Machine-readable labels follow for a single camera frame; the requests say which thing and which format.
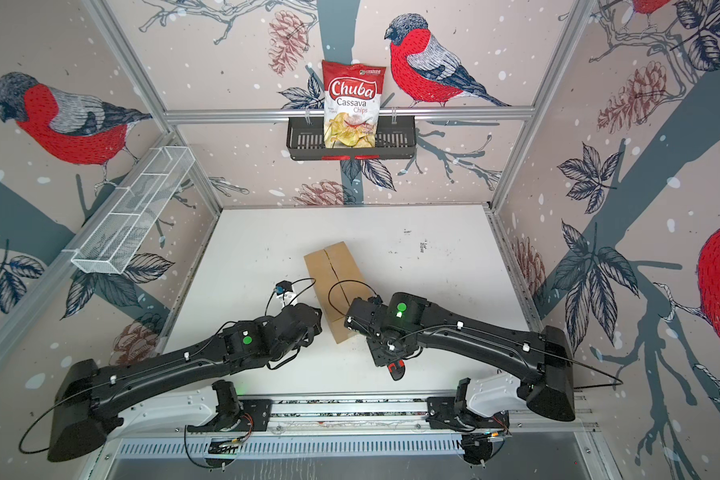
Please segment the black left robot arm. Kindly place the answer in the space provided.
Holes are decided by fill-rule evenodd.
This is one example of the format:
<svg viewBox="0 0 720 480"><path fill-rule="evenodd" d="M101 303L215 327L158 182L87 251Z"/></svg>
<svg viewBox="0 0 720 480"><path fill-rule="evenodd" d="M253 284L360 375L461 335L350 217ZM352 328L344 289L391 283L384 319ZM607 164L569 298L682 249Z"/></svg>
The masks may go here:
<svg viewBox="0 0 720 480"><path fill-rule="evenodd" d="M274 317L233 322L196 344L141 362L75 363L55 397L47 460L69 461L103 446L123 425L120 413L149 398L281 360L322 332L321 318L320 309L299 303Z"/></svg>

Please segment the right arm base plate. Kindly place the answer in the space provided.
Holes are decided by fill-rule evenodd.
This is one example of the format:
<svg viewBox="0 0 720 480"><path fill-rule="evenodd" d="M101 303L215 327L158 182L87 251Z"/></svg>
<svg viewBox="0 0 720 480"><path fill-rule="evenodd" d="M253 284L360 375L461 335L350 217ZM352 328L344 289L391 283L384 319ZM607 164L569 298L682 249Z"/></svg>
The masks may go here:
<svg viewBox="0 0 720 480"><path fill-rule="evenodd" d="M454 397L428 397L425 421L433 430L451 430L470 433L483 429L507 430L509 413L499 411L491 416L476 414L461 404L457 405Z"/></svg>

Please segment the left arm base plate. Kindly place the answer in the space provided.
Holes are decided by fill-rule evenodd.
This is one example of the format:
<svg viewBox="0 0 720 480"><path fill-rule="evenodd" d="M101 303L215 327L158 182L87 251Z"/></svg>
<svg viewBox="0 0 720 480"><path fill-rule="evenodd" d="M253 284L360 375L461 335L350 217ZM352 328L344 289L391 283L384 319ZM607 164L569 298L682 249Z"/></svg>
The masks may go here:
<svg viewBox="0 0 720 480"><path fill-rule="evenodd" d="M192 434L263 432L267 430L273 402L270 399L243 399L236 406L226 410L218 409L216 414L200 426L187 426Z"/></svg>

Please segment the brown cardboard express box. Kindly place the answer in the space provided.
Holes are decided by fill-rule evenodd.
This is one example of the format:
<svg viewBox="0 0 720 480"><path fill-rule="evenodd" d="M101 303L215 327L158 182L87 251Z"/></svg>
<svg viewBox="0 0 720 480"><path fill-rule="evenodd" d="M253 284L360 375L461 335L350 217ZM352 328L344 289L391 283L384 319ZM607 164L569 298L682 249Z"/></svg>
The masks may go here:
<svg viewBox="0 0 720 480"><path fill-rule="evenodd" d="M356 298L373 296L347 244L339 242L304 256L314 289L333 339L340 344L355 333L344 326L345 315Z"/></svg>

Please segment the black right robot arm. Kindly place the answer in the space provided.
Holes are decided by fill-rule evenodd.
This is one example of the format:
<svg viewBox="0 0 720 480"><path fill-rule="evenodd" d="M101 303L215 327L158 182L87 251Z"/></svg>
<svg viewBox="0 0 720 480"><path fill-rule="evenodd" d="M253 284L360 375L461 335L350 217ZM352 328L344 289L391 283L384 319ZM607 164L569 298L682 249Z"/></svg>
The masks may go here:
<svg viewBox="0 0 720 480"><path fill-rule="evenodd" d="M448 351L495 367L519 385L512 396L544 418L575 419L573 368L565 335L480 322L423 297L397 292L388 305L380 298L356 298L344 326L366 338L374 364L401 380L405 361L426 348Z"/></svg>

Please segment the red black utility knife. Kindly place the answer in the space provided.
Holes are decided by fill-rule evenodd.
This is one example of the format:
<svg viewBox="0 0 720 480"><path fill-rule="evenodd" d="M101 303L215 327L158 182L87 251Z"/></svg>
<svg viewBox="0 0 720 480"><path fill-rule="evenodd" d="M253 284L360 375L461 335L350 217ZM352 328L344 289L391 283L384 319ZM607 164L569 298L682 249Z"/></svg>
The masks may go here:
<svg viewBox="0 0 720 480"><path fill-rule="evenodd" d="M397 360L388 364L387 370L393 381L400 381L406 373L406 366L403 360Z"/></svg>

